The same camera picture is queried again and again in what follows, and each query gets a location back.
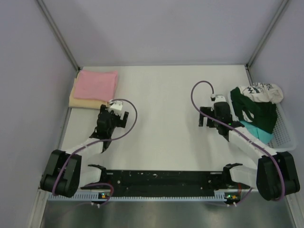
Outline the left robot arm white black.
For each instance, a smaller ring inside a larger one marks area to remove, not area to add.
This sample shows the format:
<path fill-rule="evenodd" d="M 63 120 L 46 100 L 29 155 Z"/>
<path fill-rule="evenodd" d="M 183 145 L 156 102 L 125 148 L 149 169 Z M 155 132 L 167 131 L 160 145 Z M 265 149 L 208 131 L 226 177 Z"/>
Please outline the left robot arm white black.
<path fill-rule="evenodd" d="M 66 151 L 54 150 L 40 180 L 40 188 L 55 195 L 72 197 L 79 188 L 93 184 L 107 185 L 106 169 L 90 158 L 105 152 L 111 144 L 115 128 L 125 128 L 128 112 L 122 114 L 122 101 L 101 105 L 93 133 L 80 145 Z"/>

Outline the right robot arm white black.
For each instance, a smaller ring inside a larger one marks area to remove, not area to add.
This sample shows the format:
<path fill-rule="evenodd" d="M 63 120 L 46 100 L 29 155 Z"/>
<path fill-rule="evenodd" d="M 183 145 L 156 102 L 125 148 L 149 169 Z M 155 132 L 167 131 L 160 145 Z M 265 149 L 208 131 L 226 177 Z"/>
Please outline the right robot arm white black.
<path fill-rule="evenodd" d="M 265 145 L 239 121 L 234 121 L 228 102 L 215 102 L 212 107 L 200 107 L 199 125 L 207 118 L 207 127 L 215 128 L 230 144 L 246 154 L 255 164 L 253 168 L 241 163 L 223 168 L 222 183 L 233 188 L 243 183 L 256 188 L 265 200 L 279 200 L 299 192 L 300 182 L 295 161 L 289 152 L 277 152 Z"/>

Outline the white and green t shirt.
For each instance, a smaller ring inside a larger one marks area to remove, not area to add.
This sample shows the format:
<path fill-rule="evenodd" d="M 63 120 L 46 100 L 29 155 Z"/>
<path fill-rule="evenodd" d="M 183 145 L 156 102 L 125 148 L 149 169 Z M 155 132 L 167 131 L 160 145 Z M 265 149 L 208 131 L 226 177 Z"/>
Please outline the white and green t shirt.
<path fill-rule="evenodd" d="M 283 98 L 281 88 L 275 84 L 254 83 L 237 86 L 230 91 L 235 116 L 272 134 L 277 122 L 276 105 Z"/>

